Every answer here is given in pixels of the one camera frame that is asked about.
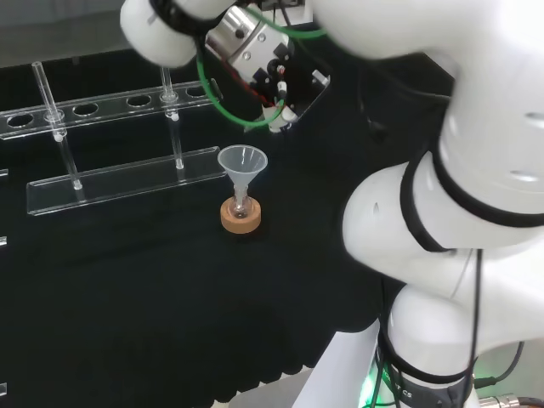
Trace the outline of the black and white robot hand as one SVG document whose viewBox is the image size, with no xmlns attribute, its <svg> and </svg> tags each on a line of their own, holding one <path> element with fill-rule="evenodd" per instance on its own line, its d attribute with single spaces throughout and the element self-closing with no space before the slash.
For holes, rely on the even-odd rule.
<svg viewBox="0 0 544 408">
<path fill-rule="evenodd" d="M 283 43 L 275 48 L 264 67 L 253 73 L 250 88 L 262 101 L 263 119 L 271 119 L 281 108 L 279 115 L 268 124 L 271 133 L 282 133 L 298 120 L 305 79 L 303 65 L 295 58 L 294 48 Z"/>
</svg>

